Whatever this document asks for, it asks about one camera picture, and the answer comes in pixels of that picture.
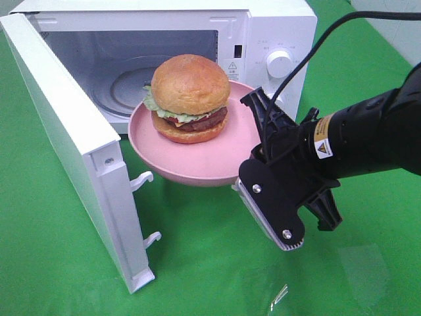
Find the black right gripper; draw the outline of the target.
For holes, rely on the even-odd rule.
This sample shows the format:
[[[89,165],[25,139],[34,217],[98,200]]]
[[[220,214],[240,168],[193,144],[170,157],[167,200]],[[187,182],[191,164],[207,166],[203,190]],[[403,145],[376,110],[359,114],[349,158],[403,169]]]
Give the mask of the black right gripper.
[[[333,231],[342,222],[331,189],[339,186],[316,170],[309,145],[312,122],[298,125],[265,94],[262,87],[240,99],[250,108],[261,144],[251,157],[263,162],[279,188],[276,193],[298,209],[305,206],[317,219],[318,230]]]

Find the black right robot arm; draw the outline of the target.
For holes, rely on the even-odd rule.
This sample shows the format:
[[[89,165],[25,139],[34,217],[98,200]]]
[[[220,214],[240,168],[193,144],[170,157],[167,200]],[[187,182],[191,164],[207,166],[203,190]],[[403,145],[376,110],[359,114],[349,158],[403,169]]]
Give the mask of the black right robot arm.
[[[236,187],[259,224],[291,244],[304,234],[306,207],[320,230],[341,222],[332,189],[341,178],[402,168],[420,173],[420,67],[403,85],[325,117],[311,109],[294,122],[262,89],[242,103],[260,143],[239,168]]]

